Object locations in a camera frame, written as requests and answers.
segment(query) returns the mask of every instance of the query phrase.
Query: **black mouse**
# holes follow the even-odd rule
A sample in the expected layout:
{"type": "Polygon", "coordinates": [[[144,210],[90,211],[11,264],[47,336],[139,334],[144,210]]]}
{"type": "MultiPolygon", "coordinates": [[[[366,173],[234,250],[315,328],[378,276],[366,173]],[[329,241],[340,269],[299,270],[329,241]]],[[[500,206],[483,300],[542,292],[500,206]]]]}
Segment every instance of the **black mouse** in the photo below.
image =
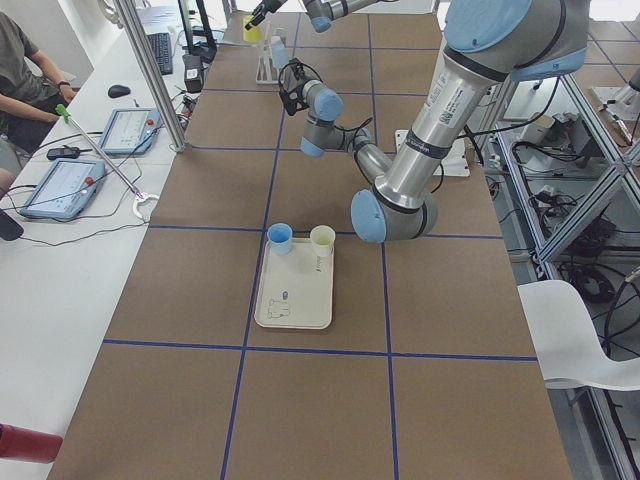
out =
{"type": "Polygon", "coordinates": [[[109,90],[107,91],[107,95],[109,98],[118,98],[123,97],[125,95],[129,95],[131,93],[131,89],[129,87],[125,87],[124,85],[111,85],[109,90]]]}

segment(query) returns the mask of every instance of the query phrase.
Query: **white table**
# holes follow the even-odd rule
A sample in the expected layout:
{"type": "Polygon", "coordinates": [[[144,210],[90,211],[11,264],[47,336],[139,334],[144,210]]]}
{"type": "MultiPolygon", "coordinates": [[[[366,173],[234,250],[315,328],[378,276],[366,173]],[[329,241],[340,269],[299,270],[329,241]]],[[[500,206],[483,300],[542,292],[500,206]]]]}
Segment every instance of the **white table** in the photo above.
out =
{"type": "MultiPolygon", "coordinates": [[[[176,35],[172,38],[175,46],[176,35]]],[[[181,52],[174,53],[174,73],[163,77],[171,97],[179,93],[176,86],[184,85],[181,52]]],[[[141,107],[154,106],[123,33],[68,111],[85,131],[101,131],[113,109],[132,108],[134,99],[141,107]],[[110,99],[107,89],[116,83],[130,87],[131,94],[110,99]]],[[[59,121],[45,143],[75,133],[72,126],[59,121]]],[[[81,137],[53,146],[63,143],[87,148],[81,137]]],[[[175,155],[170,143],[161,129],[152,147],[137,158],[142,177],[136,185],[142,191],[162,191],[175,155]]],[[[46,151],[28,162],[14,185],[40,181],[51,164],[46,151]]],[[[130,179],[139,172],[132,160],[122,169],[130,179]]],[[[17,190],[12,197],[21,205],[29,192],[17,190]]],[[[131,210],[132,194],[115,174],[106,178],[82,215],[113,212],[123,194],[120,207],[107,218],[62,224],[8,213],[23,226],[24,237],[58,243],[141,223],[131,210]]],[[[140,208],[145,218],[154,206],[148,202],[140,208]]],[[[10,208],[11,203],[5,198],[0,207],[10,208]]],[[[143,225],[58,247],[22,239],[0,243],[0,423],[64,436],[145,232],[143,225]]],[[[0,478],[42,480],[50,468],[0,459],[0,478]]]]}

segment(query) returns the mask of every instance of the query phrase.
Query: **keyboard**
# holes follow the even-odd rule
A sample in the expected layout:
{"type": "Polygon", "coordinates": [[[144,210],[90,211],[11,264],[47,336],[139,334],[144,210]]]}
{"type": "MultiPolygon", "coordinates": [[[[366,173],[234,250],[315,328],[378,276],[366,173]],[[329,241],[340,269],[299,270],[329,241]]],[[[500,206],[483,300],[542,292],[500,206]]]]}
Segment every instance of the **keyboard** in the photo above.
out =
{"type": "Polygon", "coordinates": [[[171,53],[171,37],[169,33],[150,33],[147,35],[156,63],[162,75],[173,73],[173,55],[171,53]]]}

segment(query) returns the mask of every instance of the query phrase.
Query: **red cup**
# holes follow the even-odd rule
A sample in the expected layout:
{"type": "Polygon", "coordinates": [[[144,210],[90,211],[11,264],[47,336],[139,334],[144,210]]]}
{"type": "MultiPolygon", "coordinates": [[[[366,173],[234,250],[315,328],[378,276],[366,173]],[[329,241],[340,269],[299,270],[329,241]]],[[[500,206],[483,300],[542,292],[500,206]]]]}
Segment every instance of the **red cup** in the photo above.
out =
{"type": "Polygon", "coordinates": [[[58,456],[62,437],[0,423],[0,457],[25,462],[51,463],[58,456]]]}

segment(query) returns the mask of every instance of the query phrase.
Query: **tablet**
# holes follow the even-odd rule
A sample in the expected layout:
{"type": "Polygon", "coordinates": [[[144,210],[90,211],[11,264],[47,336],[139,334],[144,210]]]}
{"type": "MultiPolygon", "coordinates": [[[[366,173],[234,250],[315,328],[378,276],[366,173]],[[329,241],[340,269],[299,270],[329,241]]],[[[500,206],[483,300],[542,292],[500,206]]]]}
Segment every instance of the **tablet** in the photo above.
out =
{"type": "Polygon", "coordinates": [[[153,143],[162,119],[155,108],[114,110],[100,138],[108,155],[144,153],[153,143]]]}
{"type": "Polygon", "coordinates": [[[105,176],[104,162],[59,158],[20,209],[29,218],[74,219],[89,203],[105,176]]]}

